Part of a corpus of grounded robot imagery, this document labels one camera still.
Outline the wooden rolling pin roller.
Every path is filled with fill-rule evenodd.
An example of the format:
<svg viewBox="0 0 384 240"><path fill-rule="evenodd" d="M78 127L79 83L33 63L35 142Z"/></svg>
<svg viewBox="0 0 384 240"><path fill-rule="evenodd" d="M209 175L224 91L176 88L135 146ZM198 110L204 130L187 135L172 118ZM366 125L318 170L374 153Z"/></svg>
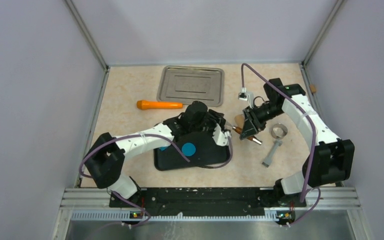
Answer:
<svg viewBox="0 0 384 240"><path fill-rule="evenodd" d="M243 114L238 114L234 117L234 121L236 126L242 129L245 123L245 116Z"/></svg>

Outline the black baking tray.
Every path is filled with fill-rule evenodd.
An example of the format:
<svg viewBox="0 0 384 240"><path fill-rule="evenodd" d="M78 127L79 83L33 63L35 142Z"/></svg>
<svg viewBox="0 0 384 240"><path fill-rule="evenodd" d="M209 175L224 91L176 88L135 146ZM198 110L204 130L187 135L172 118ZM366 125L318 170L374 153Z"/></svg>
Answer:
<svg viewBox="0 0 384 240"><path fill-rule="evenodd" d="M159 148L153 150L154 167L159 171L170 171L193 167L210 167L211 165L225 163L231 156L228 146L218 146L213 140L214 132L191 132L180 139L173 139L175 145L182 153L185 143L193 143L196 153L186 156L186 161L173 145L169 145L164 151Z"/></svg>

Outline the round metal cookie cutter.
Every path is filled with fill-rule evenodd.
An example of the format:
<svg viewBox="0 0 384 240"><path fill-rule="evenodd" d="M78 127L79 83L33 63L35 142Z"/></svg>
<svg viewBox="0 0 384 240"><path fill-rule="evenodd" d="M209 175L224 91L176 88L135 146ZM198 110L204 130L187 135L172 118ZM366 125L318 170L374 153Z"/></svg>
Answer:
<svg viewBox="0 0 384 240"><path fill-rule="evenodd" d="M288 128L282 123L276 123L271 126L270 134L274 139L283 139L288 134Z"/></svg>

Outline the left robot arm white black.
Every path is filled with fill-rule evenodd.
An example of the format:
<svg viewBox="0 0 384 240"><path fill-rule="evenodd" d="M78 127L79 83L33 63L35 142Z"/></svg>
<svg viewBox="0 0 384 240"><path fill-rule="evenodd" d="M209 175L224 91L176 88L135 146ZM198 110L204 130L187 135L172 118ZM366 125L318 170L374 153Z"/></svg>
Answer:
<svg viewBox="0 0 384 240"><path fill-rule="evenodd" d="M126 160L148 151L154 158L168 159L171 169L198 167L218 169L233 157L231 132L225 127L224 114L194 101L178 116L130 135L101 134L83 158L85 178L93 179L99 189L108 189L129 207L140 202L139 186L122 173Z"/></svg>

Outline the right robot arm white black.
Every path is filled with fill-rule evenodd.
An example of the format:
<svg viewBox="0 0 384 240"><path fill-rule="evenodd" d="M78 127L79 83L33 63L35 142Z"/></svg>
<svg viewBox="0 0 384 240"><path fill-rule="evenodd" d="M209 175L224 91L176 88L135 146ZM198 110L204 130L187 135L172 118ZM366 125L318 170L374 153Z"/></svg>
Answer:
<svg viewBox="0 0 384 240"><path fill-rule="evenodd" d="M274 202L279 206L287 206L295 194L307 188L348 180L354 159L354 143L349 139L341 139L330 130L313 109L299 84L283 85L280 78L273 78L263 88L268 101L260 106L252 103L243 109L244 123L240 139L255 136L266 128L267 121L286 114L310 151L300 171L275 182Z"/></svg>

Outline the round blue dough wrapper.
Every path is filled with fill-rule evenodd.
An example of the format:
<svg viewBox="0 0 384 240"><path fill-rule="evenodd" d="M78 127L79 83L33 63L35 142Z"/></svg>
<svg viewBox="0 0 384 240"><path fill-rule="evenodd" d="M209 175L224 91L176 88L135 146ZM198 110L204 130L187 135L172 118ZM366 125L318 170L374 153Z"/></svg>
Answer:
<svg viewBox="0 0 384 240"><path fill-rule="evenodd" d="M183 144L181 151L186 157L191 157L196 153L197 148L193 143L187 142Z"/></svg>

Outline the silver metal tray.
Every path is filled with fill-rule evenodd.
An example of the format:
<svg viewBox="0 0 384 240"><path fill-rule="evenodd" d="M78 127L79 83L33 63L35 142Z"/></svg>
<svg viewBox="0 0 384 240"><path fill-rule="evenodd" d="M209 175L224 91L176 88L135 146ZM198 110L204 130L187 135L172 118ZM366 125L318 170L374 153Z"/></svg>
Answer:
<svg viewBox="0 0 384 240"><path fill-rule="evenodd" d="M224 98L225 72L220 68L175 66L163 68L156 99L190 105L200 101L220 107Z"/></svg>

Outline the grey dumbbell-shaped tool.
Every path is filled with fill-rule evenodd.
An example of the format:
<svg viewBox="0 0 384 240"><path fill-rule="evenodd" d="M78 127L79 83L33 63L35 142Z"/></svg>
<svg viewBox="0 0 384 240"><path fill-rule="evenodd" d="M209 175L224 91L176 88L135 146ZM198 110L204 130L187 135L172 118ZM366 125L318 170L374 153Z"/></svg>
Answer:
<svg viewBox="0 0 384 240"><path fill-rule="evenodd" d="M281 139L275 139L273 142L273 146L271 147L270 151L266 155L266 157L263 159L262 165L268 168L272 162L275 152L277 151L278 147L280 147L283 144L283 141Z"/></svg>

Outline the small wooden cork piece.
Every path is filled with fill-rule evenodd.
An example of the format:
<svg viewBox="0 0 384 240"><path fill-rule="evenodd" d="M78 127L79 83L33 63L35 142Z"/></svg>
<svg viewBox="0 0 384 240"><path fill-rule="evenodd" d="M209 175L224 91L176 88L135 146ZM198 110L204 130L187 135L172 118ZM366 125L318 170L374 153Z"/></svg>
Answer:
<svg viewBox="0 0 384 240"><path fill-rule="evenodd" d="M309 89L312 94L315 94L317 92L317 88L314 84L310 84Z"/></svg>

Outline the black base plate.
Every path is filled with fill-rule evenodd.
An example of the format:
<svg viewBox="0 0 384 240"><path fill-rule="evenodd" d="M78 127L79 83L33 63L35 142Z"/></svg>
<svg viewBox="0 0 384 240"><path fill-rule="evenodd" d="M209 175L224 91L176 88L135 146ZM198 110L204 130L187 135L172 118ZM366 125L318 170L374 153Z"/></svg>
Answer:
<svg viewBox="0 0 384 240"><path fill-rule="evenodd" d="M306 207L298 193L277 198L271 187L149 187L129 201L153 217L263 216L272 207Z"/></svg>

